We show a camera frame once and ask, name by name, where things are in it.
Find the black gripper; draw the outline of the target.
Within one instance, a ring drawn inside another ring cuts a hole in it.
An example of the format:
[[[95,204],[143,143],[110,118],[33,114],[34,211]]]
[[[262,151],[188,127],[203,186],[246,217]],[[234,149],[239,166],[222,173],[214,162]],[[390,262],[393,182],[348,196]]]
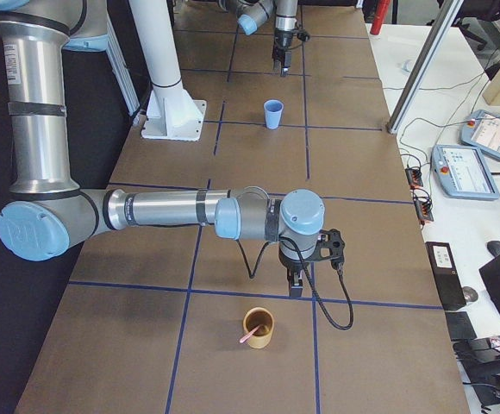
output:
[[[280,28],[274,29],[274,42],[272,48],[272,64],[273,69],[279,69],[280,76],[286,77],[291,69],[291,44],[295,33],[295,29],[291,28],[283,30]]]
[[[300,248],[295,241],[280,241],[278,257],[286,268],[290,298],[300,298],[303,295],[303,278],[309,259],[314,254],[317,244],[308,248]]]

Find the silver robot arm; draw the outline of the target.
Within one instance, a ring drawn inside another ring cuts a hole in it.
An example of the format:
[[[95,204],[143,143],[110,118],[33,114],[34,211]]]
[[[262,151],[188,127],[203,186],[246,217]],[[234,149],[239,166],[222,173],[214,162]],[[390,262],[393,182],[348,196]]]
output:
[[[222,238],[277,244],[289,294],[300,295],[308,266],[322,259],[324,205],[299,189],[281,199],[242,190],[84,190],[72,179],[62,53],[122,59],[104,1],[0,1],[0,37],[16,159],[12,201],[0,212],[0,239],[15,255],[48,260],[94,235],[127,227],[214,227]]]
[[[297,1],[293,0],[219,0],[224,11],[237,18],[237,24],[246,35],[254,34],[270,18],[274,18],[272,60],[273,69],[281,77],[291,68],[292,40],[297,33]]]

